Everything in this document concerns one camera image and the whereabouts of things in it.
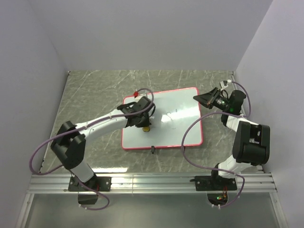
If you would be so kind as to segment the yellow bone-shaped eraser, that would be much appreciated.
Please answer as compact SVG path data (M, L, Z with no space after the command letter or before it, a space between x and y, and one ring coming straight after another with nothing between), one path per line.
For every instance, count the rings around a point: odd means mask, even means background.
M149 126L143 127L142 130L143 130L144 132L149 132L149 131L150 131L150 127L149 127Z

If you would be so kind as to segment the pink framed whiteboard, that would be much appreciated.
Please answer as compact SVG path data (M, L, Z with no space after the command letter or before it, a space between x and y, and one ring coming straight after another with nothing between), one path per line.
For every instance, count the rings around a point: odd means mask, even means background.
M198 94L196 87L154 93L156 109L150 118L150 130L145 132L137 127L122 129L122 148L180 147L186 130L201 117L200 105L193 99Z

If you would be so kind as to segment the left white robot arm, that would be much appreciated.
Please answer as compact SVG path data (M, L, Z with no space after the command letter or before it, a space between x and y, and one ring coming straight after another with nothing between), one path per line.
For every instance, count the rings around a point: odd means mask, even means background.
M98 180L92 168L85 161L86 147L100 137L127 127L144 128L151 125L150 117L155 104L146 96L138 101L122 104L112 112L91 121L73 124L70 121L61 125L50 148L79 180L85 191L97 190Z

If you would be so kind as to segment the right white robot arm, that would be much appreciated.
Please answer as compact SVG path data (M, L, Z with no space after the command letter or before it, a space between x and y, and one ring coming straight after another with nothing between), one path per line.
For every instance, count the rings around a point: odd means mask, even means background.
M225 170L240 173L251 166L267 163L270 155L270 127L240 117L246 97L240 90L234 90L229 97L224 97L222 91L216 87L208 93L193 97L205 108L217 107L223 111L221 122L236 133L232 155L224 162L218 163L216 170L212 170L209 177L195 177L198 188L236 190L235 176Z

